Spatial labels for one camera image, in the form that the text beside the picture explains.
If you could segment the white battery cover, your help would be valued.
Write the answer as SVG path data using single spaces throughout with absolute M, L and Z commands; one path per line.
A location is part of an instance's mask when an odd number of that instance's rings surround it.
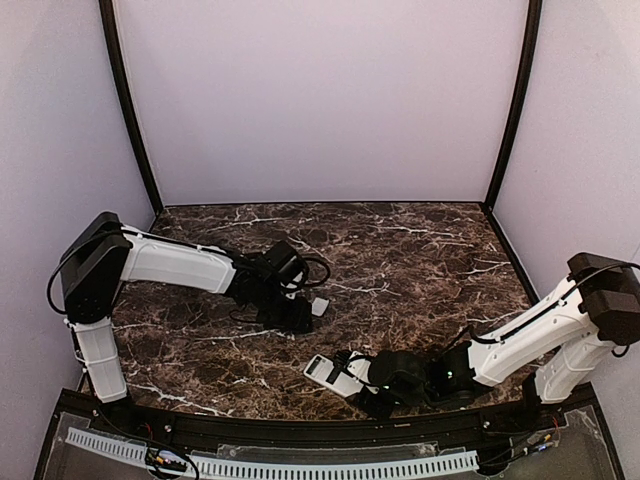
M 311 302 L 311 315 L 313 317 L 322 317 L 328 307 L 330 305 L 330 301 L 328 299 L 317 297 Z

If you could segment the white red remote control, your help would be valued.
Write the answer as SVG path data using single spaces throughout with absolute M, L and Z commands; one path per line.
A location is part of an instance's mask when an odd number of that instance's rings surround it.
M 358 351 L 347 353 L 348 365 L 339 366 L 335 360 L 316 354 L 303 370 L 304 376 L 321 387 L 348 398 L 363 389 L 377 393 L 377 387 L 368 387 L 371 360 Z

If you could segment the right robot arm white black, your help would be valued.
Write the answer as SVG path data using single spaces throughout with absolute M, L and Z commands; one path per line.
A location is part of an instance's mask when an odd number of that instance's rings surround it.
M 464 408 L 525 364 L 551 353 L 533 374 L 536 405 L 559 404 L 609 354 L 624 356 L 639 340 L 639 266 L 579 253 L 546 297 L 485 334 L 467 327 L 433 359 L 410 351 L 351 354 L 342 373 L 382 403 Z

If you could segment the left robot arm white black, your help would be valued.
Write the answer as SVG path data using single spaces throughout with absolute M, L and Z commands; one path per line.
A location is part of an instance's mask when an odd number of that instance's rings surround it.
M 269 329 L 309 333 L 328 307 L 310 301 L 310 259 L 284 241 L 265 252 L 237 253 L 151 235 L 99 214 L 62 255 L 51 275 L 61 282 L 63 304 L 51 308 L 71 328 L 93 391 L 102 403 L 127 397 L 112 314 L 124 283 L 158 282 L 231 298 L 257 310 Z

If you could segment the black front rail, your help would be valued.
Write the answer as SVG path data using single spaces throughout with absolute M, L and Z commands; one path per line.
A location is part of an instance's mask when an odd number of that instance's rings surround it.
M 388 420 L 284 421 L 222 418 L 183 413 L 124 401 L 102 406 L 89 396 L 84 407 L 91 423 L 137 433 L 145 424 L 153 439 L 183 449 L 214 451 L 223 444 L 256 447 L 374 447 L 435 441 L 441 447 L 494 449 L 511 438 L 527 437 L 552 425 L 544 418 L 520 417 L 518 403 Z

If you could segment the left black frame post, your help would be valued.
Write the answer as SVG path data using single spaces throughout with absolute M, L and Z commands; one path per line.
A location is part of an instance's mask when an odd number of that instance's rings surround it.
M 155 215 L 159 215 L 164 210 L 164 204 L 152 172 L 127 78 L 117 26 L 115 2 L 99 0 L 98 6 L 112 77 L 129 142 L 152 211 Z

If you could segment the black frame post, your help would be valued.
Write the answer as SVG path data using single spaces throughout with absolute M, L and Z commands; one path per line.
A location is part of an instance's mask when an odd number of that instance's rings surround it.
M 534 62 L 538 33 L 542 16 L 542 0 L 529 0 L 525 28 L 514 82 L 514 89 L 507 114 L 505 127 L 493 169 L 489 187 L 483 202 L 484 207 L 493 213 L 506 175 L 513 151 L 522 111 L 524 109 L 530 75 Z
M 159 215 L 164 210 L 164 204 L 152 172 L 127 78 L 117 26 L 115 2 L 99 0 L 98 6 L 112 77 L 129 142 L 152 211 L 155 215 Z

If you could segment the right black frame post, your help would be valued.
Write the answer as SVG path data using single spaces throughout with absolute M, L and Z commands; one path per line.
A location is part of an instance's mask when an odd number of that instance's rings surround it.
M 489 187 L 483 202 L 484 207 L 493 213 L 506 175 L 513 151 L 522 111 L 524 109 L 530 75 L 534 62 L 538 33 L 542 16 L 542 0 L 529 0 L 525 28 L 514 82 L 514 89 L 507 114 L 505 127 L 493 169 Z

